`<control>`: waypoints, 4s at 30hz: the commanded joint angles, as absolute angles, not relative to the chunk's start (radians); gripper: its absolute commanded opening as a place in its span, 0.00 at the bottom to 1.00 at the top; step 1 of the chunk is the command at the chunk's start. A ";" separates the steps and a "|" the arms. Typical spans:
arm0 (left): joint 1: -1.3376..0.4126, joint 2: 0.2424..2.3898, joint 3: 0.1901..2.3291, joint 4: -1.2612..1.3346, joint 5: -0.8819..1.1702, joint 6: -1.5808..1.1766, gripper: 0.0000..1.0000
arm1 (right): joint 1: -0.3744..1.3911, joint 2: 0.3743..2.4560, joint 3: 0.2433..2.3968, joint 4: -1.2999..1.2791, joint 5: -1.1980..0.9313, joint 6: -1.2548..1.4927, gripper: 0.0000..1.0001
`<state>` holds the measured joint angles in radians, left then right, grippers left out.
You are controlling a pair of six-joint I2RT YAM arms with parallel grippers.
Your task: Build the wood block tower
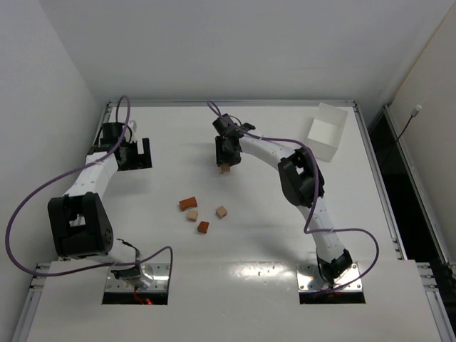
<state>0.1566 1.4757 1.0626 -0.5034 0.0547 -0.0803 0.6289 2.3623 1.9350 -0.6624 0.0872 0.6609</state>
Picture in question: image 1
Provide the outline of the light long wood block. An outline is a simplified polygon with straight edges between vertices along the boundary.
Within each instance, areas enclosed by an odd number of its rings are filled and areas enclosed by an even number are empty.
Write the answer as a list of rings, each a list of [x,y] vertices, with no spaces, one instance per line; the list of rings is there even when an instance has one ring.
[[[229,164],[222,164],[219,167],[219,171],[221,174],[226,174],[226,173],[230,172],[230,170],[231,170],[231,167]]]

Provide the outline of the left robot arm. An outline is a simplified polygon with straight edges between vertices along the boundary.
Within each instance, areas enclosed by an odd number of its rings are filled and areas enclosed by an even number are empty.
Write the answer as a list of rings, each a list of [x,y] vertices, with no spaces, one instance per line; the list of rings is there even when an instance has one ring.
[[[117,280],[145,290],[152,284],[152,268],[138,264],[138,248],[115,238],[102,203],[117,171],[152,166],[150,141],[141,140],[143,152],[139,153],[136,129],[133,120],[102,124],[100,140],[88,151],[85,169],[62,197],[49,201],[48,216],[57,255],[109,263]]]

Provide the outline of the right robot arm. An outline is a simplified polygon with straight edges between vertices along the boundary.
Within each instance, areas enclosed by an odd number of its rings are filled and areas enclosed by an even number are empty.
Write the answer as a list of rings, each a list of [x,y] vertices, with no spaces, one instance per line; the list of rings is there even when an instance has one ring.
[[[352,265],[352,258],[335,232],[323,200],[324,179],[304,149],[292,149],[265,138],[254,138],[255,127],[236,125],[229,115],[218,117],[212,125],[218,166],[238,165],[242,153],[257,157],[279,173],[281,190],[286,200],[306,219],[306,233],[313,237],[321,277],[334,284]]]

